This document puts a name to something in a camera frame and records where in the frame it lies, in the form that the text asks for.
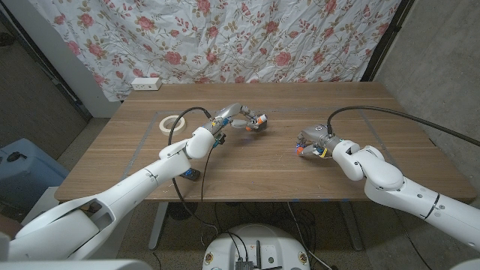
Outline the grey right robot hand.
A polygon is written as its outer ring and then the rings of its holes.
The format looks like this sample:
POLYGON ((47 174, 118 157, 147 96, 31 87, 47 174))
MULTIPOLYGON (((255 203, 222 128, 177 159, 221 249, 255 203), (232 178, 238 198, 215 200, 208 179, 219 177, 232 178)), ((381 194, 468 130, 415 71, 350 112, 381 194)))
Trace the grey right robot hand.
POLYGON ((320 158, 331 158, 340 141, 338 136, 328 133, 325 125, 306 127, 297 136, 296 154, 301 157, 316 155, 320 158))

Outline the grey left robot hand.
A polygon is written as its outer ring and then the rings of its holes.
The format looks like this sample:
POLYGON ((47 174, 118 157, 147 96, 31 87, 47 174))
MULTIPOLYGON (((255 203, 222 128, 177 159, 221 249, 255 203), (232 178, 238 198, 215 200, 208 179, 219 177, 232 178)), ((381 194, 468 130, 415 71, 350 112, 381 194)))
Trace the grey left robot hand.
POLYGON ((266 128, 267 121, 265 114, 257 115, 246 106, 240 103, 233 103, 223 108, 202 127, 207 129, 212 135, 218 134, 227 125, 247 131, 261 131, 266 128))

